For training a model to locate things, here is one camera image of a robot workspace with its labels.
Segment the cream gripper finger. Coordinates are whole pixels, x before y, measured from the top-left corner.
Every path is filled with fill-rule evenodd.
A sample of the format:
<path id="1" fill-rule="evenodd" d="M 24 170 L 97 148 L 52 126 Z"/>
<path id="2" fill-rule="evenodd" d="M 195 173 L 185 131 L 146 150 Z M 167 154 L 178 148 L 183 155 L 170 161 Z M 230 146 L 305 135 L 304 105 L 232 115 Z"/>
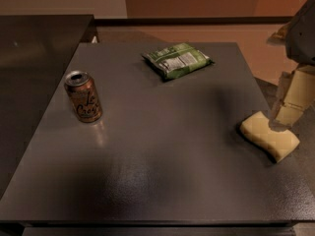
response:
<path id="1" fill-rule="evenodd" d="M 290 86 L 292 74 L 288 72 L 282 72 L 279 78 L 278 89 L 276 92 L 276 101 L 273 104 L 271 110 L 271 118 L 276 119 L 277 115 L 281 109 L 281 106 L 284 104 L 284 98 Z"/>
<path id="2" fill-rule="evenodd" d="M 275 122 L 292 126 L 315 100 L 315 66 L 301 64 L 291 72 L 291 82 Z"/>

